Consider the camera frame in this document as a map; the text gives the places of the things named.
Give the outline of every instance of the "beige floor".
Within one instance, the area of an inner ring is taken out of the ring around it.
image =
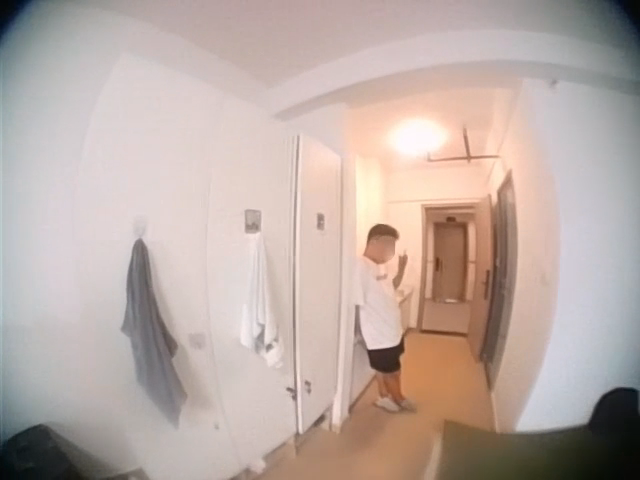
[[[417,414],[389,414],[371,405],[371,386],[340,435],[314,431],[298,456],[261,480],[418,480],[445,419],[491,429],[491,402],[482,368],[466,339],[411,333],[403,358],[405,394]]]
[[[469,303],[437,303],[427,300],[424,304],[422,329],[466,334],[470,318]]]

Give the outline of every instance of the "white towel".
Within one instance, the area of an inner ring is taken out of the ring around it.
[[[269,367],[280,368],[284,351],[269,295],[264,239],[256,233],[249,239],[248,288],[242,306],[240,343],[261,355]]]

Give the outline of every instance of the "brown door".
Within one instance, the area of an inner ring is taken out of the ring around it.
[[[493,227],[491,224],[491,196],[476,206],[476,278],[471,301],[469,346],[471,354],[480,360],[489,319],[489,303],[493,271]]]
[[[434,225],[436,302],[462,302],[467,274],[467,228],[464,223]]]

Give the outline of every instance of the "black shorts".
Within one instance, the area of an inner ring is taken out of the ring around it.
[[[380,373],[396,373],[400,371],[400,357],[403,353],[404,338],[395,347],[367,350],[369,365]]]

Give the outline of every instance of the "man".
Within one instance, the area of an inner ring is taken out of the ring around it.
[[[367,237],[364,255],[356,265],[356,319],[376,372],[379,398],[375,405],[389,412],[415,412],[415,405],[402,394],[400,357],[404,353],[400,307],[395,291],[402,282],[407,256],[398,258],[398,274],[391,280],[384,265],[396,253],[398,231],[389,225],[375,225]]]

